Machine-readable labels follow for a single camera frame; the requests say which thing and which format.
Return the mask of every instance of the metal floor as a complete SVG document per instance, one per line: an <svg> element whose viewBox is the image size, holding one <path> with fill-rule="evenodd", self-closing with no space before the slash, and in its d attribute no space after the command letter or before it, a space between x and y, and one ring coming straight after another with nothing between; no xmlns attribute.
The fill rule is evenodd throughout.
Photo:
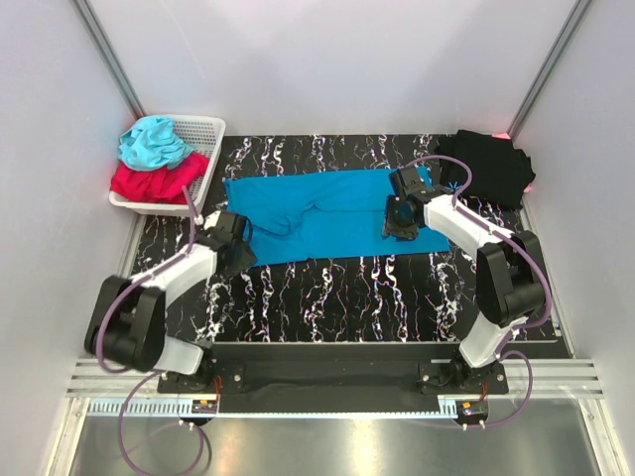
<svg viewBox="0 0 635 476"><path fill-rule="evenodd" d="M490 421L514 410L509 401L493 401L491 407ZM126 418L126 444L133 446L166 422L162 417ZM213 457L207 467L203 458L192 474L600 474L573 401L532 401L515 424L485 431L463 432L447 421L430 420L241 418L218 418L204 429ZM175 474L191 464L197 449L194 434L172 428L134 451L133 460L150 473ZM115 417L86 419L70 474L132 474L119 457Z"/></svg>

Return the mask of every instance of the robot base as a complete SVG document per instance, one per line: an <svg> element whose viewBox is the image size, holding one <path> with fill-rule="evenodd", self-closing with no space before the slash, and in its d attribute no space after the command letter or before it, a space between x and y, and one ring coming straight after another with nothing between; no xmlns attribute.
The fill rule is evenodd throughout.
<svg viewBox="0 0 635 476"><path fill-rule="evenodd" d="M243 391L245 364L226 362L216 365L206 353L194 375L182 375L168 372L168 379L159 382L160 394L214 394L216 386L213 379L220 377L223 395L240 394Z"/></svg>
<svg viewBox="0 0 635 476"><path fill-rule="evenodd" d="M450 377L449 362L431 362L419 365L419 382L424 395L475 395L483 392L483 384L487 383L488 395L507 395L509 386L505 367L496 362L487 371L464 381L460 385Z"/></svg>

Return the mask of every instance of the red cloth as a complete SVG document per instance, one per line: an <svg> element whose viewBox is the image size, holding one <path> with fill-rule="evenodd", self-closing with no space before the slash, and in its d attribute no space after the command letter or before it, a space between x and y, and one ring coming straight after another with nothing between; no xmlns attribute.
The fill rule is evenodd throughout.
<svg viewBox="0 0 635 476"><path fill-rule="evenodd" d="M198 152L189 154L171 171L165 166L151 172L137 172L120 163L110 181L110 189L130 201L185 205L183 185L190 186L204 176L208 165L209 159Z"/></svg>

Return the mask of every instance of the vertical metal post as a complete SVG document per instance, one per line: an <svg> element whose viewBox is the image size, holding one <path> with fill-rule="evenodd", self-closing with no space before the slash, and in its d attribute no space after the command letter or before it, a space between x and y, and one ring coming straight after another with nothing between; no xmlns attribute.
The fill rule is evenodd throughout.
<svg viewBox="0 0 635 476"><path fill-rule="evenodd" d="M106 67L110 71L112 78L114 79L121 95L128 104L130 111L136 119L146 115L146 112L139 101L139 97L135 92L128 76L123 70L117 55L115 54L106 33L99 23L97 16L90 5L89 0L70 0L74 5L79 18L86 27L86 31L90 34L90 37L94 41L101 58L103 59Z"/></svg>
<svg viewBox="0 0 635 476"><path fill-rule="evenodd" d="M529 113L534 107L534 104L536 104L540 93L542 92L545 84L552 75L554 68L558 64L558 61L565 52L567 45L572 40L573 34L577 30L577 27L579 26L582 18L584 18L584 15L588 11L588 8L592 3L593 0L576 0L575 5L573 5L573 8L571 9L569 16L567 17L565 24L558 33L556 41L547 54L543 65L540 67L540 70L538 71L534 82L529 88L529 91L527 92L527 95L525 96L520 109L518 110L516 116L514 117L514 120L512 121L512 124L509 126L508 134L512 138L512 140L517 138L518 133L525 124L525 121L527 120Z"/></svg>

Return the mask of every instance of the aluminum frame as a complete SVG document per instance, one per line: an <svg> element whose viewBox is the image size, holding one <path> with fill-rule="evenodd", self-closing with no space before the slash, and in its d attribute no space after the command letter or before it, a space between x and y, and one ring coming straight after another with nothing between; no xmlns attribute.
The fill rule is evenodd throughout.
<svg viewBox="0 0 635 476"><path fill-rule="evenodd" d="M95 48L103 59L105 66L108 68L112 79L115 81L121 96L126 101L130 112L139 119L146 115L146 111L132 86L130 79L119 62L119 58L115 53L108 36L106 35L97 15L92 9L89 0L70 0L75 7L81 22L84 24L86 31L90 35Z"/></svg>
<svg viewBox="0 0 635 476"><path fill-rule="evenodd" d="M532 112L536 101L538 100L541 92L543 92L543 88L554 72L558 61L560 61L560 58L565 53L565 50L571 42L575 31L579 27L582 19L584 18L584 15L586 15L586 12L588 11L592 3L593 0L576 0L573 8L571 8L571 11L567 16L563 27L558 33L554 44L549 50L547 57L543 61L543 64L538 71L538 74L534 78L534 82L532 82L529 91L527 91L527 94L523 99L523 103L521 104L518 112L516 113L516 116L509 126L509 130L507 133L512 138L512 140L515 140L518 137L518 134L525 125L525 121L529 117L529 114Z"/></svg>
<svg viewBox="0 0 635 476"><path fill-rule="evenodd" d="M592 450L603 476L630 475L614 425L608 412L597 374L592 361L582 359L535 359L531 361L534 370L534 392L531 399L575 400L580 406ZM521 360L504 362L510 394L490 396L491 400L522 398L527 389L527 368ZM77 450L81 430L90 409L90 402L99 398L125 397L139 379L147 374L130 372L127 375L104 377L95 359L80 359L75 367L73 380L64 401L64 418L52 452L49 465L44 472L47 476L67 476ZM174 399L190 398L210 400L215 394L159 394L154 382L144 386L138 396L153 402L173 402ZM451 408L454 398L440 397L440 403ZM354 417L354 418L412 418L412 415L359 415L359 414L231 414L222 417Z"/></svg>

